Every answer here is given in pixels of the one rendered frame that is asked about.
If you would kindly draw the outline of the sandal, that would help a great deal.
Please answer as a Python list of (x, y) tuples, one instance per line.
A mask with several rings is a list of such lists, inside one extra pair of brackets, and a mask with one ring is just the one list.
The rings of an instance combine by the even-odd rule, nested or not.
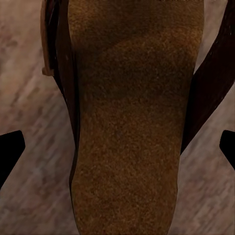
[(235, 82), (235, 0), (194, 74), (204, 0), (42, 0), (45, 67), (66, 101), (80, 235), (167, 235), (180, 155)]

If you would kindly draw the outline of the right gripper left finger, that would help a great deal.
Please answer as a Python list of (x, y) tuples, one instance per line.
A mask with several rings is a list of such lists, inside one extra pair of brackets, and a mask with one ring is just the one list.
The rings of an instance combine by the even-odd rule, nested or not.
[(21, 130), (0, 136), (0, 189), (25, 149)]

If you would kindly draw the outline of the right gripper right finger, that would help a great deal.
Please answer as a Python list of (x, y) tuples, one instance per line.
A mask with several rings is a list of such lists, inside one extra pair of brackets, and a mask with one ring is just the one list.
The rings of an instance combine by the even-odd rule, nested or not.
[(224, 130), (219, 147), (235, 170), (235, 132)]

